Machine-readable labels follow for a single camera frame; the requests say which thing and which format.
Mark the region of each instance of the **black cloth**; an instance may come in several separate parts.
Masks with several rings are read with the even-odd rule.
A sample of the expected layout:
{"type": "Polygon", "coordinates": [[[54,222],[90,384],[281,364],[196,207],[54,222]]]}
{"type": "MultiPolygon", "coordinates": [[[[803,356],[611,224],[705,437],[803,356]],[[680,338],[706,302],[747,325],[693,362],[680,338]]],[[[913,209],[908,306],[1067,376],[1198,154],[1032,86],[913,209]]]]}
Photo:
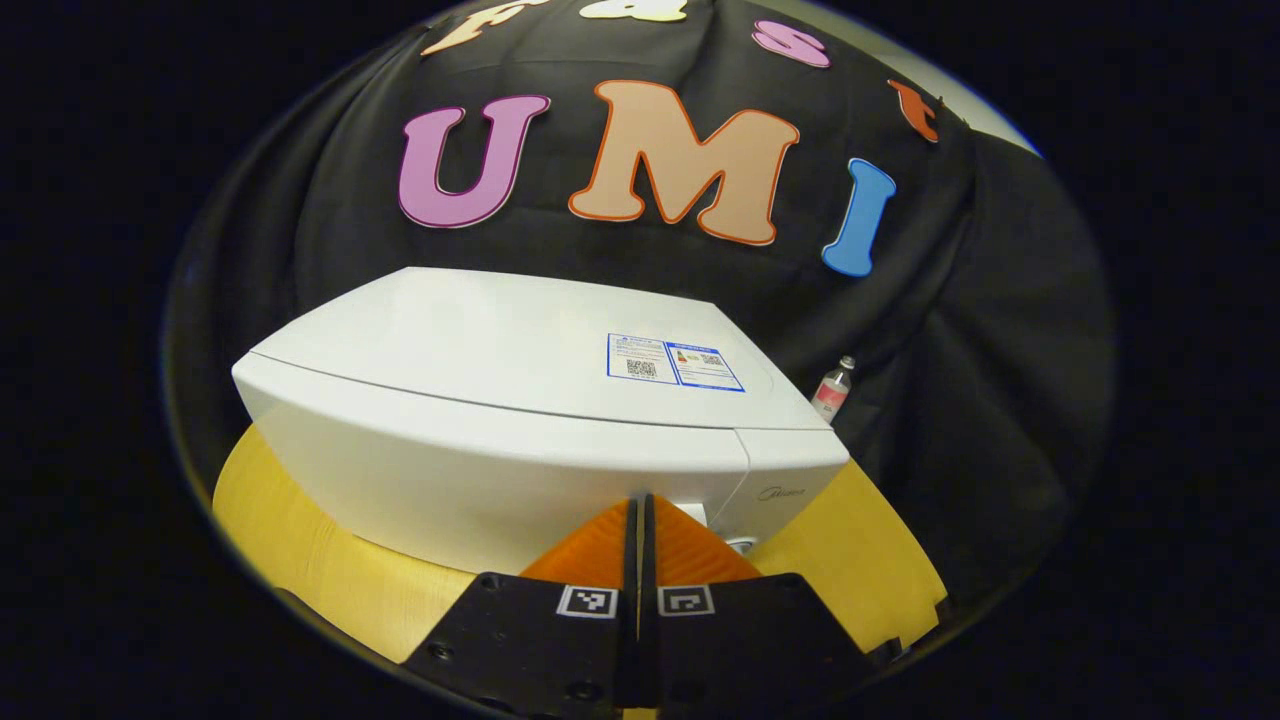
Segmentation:
{"type": "Polygon", "coordinates": [[[904,119],[895,79],[840,40],[748,3],[690,3],[681,23],[586,20],[579,5],[527,6],[481,37],[421,58],[472,5],[389,40],[298,102],[234,165],[192,227],[166,316],[165,378],[189,470],[211,488],[250,420],[230,366],[288,320],[403,266],[586,281],[718,305],[801,389],[841,355],[855,391],[833,428],[972,607],[1056,539],[1105,445],[1114,319],[1085,223],[1036,155],[974,132],[936,99],[940,142],[904,119]],[[826,46],[815,70],[751,40],[772,19],[826,46]],[[593,88],[643,79],[675,88],[700,138],[742,109],[800,131],[772,222],[753,247],[705,233],[698,211],[628,223],[573,215],[604,133],[593,88]],[[534,118],[515,190],[493,217],[433,229],[399,209],[404,124],[461,106],[440,184],[479,176],[488,102],[550,97],[534,118]],[[849,204],[850,158],[897,192],[874,268],[827,268],[849,204]]]}

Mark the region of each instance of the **letter m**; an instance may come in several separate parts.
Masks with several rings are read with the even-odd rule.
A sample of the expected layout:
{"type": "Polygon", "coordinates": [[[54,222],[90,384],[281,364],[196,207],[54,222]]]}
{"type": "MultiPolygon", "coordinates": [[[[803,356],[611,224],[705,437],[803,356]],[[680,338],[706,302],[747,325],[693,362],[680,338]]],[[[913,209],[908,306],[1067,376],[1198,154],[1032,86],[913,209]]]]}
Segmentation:
{"type": "Polygon", "coordinates": [[[773,196],[782,158],[800,140],[795,126],[760,110],[742,110],[699,141],[669,87],[607,81],[595,94],[609,104],[609,119],[590,184],[570,197],[575,215],[639,218],[645,205],[634,183],[643,159],[663,220],[680,222],[719,179],[716,201],[698,214],[703,231],[748,245],[773,242],[773,196]]]}

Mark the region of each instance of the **small bottle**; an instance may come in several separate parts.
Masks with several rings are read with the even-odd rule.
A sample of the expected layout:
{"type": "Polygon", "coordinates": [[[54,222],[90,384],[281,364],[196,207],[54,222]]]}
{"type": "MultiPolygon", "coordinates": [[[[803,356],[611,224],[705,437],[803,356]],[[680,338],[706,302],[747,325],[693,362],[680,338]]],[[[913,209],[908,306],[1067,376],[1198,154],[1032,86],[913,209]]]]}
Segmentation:
{"type": "Polygon", "coordinates": [[[838,368],[822,377],[822,384],[818,386],[812,402],[813,409],[827,420],[827,424],[831,424],[831,419],[840,411],[840,406],[845,404],[849,391],[854,387],[850,380],[852,372],[854,359],[845,355],[840,359],[838,368]]]}

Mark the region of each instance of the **microwave logo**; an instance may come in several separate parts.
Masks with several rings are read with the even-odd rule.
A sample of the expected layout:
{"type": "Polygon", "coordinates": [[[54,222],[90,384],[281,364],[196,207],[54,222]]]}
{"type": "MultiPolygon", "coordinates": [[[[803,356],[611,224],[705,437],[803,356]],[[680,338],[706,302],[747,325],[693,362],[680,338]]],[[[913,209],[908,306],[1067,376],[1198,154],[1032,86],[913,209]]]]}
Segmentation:
{"type": "Polygon", "coordinates": [[[791,497],[795,495],[804,495],[804,488],[786,489],[781,486],[773,486],[762,489],[760,495],[755,496],[755,500],[773,500],[774,497],[791,497]]]}

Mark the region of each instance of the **pink letter u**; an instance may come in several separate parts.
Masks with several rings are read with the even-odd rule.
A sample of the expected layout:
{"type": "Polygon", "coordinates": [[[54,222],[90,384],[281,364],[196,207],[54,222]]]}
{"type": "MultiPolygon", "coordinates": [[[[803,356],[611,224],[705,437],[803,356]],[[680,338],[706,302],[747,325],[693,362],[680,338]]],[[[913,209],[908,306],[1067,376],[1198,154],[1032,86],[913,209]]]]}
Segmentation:
{"type": "Polygon", "coordinates": [[[529,123],[547,110],[541,95],[502,97],[485,105],[493,128],[484,154],[480,179],[466,192],[440,190],[440,156],[449,129],[462,122],[462,108],[444,108],[419,115],[404,126],[408,145],[401,165],[399,201],[404,214],[429,228],[474,225],[497,213],[511,197],[529,123]]]}

